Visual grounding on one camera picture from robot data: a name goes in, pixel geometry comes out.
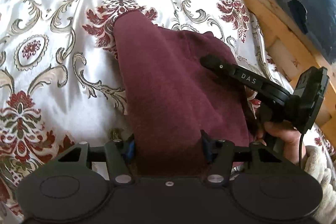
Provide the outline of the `person's right hand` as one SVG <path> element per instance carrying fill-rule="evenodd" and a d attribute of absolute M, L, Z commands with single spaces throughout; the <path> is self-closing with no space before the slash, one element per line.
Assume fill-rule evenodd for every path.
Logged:
<path fill-rule="evenodd" d="M 283 121 L 281 123 L 265 122 L 258 124 L 256 132 L 256 141 L 267 145 L 265 134 L 279 138 L 284 142 L 282 155 L 295 165 L 299 165 L 299 161 L 306 156 L 306 148 L 304 145 L 299 146 L 301 134 L 290 122 Z"/>

